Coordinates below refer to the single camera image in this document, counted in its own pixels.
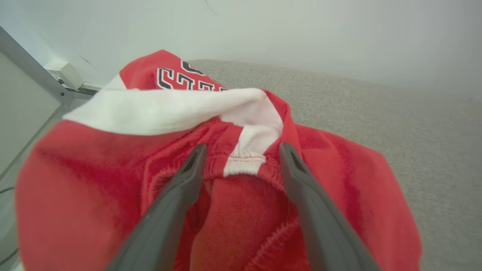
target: white plastic device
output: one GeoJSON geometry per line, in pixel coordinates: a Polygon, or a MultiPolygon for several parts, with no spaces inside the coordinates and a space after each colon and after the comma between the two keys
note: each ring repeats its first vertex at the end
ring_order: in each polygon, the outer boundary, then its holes
{"type": "Polygon", "coordinates": [[[44,69],[66,88],[77,90],[85,82],[67,61],[52,60],[44,66],[44,69]]]}

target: red jacket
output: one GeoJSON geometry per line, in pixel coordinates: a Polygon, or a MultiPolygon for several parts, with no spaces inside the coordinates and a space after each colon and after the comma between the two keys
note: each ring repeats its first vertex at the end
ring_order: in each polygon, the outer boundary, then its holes
{"type": "Polygon", "coordinates": [[[269,91],[225,90],[159,51],[66,114],[19,175],[26,270],[105,268],[199,143],[208,147],[203,187],[174,270],[309,270],[283,188],[280,142],[303,157],[383,270],[419,270],[418,231],[382,155],[293,123],[289,105],[269,91]]]}

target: metal frame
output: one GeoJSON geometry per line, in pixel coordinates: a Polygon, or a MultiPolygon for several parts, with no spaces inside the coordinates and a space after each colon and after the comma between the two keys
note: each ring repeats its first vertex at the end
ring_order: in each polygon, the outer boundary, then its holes
{"type": "Polygon", "coordinates": [[[0,52],[5,54],[28,76],[61,104],[70,105],[75,97],[52,77],[25,49],[0,27],[0,52]]]}

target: gray carpet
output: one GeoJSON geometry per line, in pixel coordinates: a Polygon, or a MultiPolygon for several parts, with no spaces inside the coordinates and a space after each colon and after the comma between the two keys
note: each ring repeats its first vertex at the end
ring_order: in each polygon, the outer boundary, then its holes
{"type": "Polygon", "coordinates": [[[227,88],[271,90],[295,122],[381,152],[416,219],[424,271],[482,270],[482,102],[231,61],[190,64],[227,88]]]}

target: red fabric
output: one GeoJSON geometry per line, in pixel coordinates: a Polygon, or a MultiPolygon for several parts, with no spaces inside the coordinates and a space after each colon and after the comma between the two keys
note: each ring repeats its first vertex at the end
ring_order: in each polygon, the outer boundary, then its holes
{"type": "MultiPolygon", "coordinates": [[[[158,68],[222,86],[159,51],[120,72],[127,88],[160,88],[158,68]]],[[[187,81],[181,84],[187,88],[187,81]]],[[[296,209],[284,193],[278,147],[291,143],[385,271],[419,270],[422,249],[397,180],[379,153],[293,123],[266,91],[281,138],[256,176],[223,177],[242,127],[214,118],[156,136],[119,135],[62,121],[34,147],[16,187],[20,254],[28,271],[103,270],[155,197],[205,143],[199,200],[188,210],[175,270],[309,270],[296,209]]]]}

